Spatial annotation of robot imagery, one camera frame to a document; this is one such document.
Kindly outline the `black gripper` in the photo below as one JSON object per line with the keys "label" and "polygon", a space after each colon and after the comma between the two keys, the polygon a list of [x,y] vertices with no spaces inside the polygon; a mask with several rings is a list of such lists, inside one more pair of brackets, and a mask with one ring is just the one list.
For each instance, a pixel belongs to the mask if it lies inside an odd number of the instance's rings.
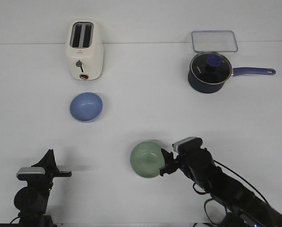
{"label": "black gripper", "polygon": [[36,187],[52,187],[55,177],[71,177],[71,171],[61,171],[56,164],[54,151],[49,149],[43,158],[32,166],[34,174],[31,184]]}
{"label": "black gripper", "polygon": [[165,166],[159,169],[160,176],[164,176],[165,174],[170,175],[179,169],[186,177],[190,177],[189,168],[184,166],[179,158],[174,158],[173,152],[168,152],[162,148],[161,153],[164,158]]}

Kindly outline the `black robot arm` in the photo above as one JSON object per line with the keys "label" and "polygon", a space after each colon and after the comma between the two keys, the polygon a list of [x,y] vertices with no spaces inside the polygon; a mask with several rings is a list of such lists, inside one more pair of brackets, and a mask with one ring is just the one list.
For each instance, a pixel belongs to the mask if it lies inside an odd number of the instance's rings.
{"label": "black robot arm", "polygon": [[54,151],[49,149],[43,158],[30,167],[22,167],[16,173],[27,186],[14,197],[14,205],[19,210],[20,227],[56,227],[50,215],[46,214],[48,200],[55,177],[71,177],[71,171],[60,171]]}
{"label": "black robot arm", "polygon": [[172,174],[180,169],[214,201],[229,210],[219,227],[282,227],[282,214],[241,182],[225,174],[215,165],[207,149],[180,153],[176,158],[164,149],[161,152],[165,167],[160,169],[160,175]]}

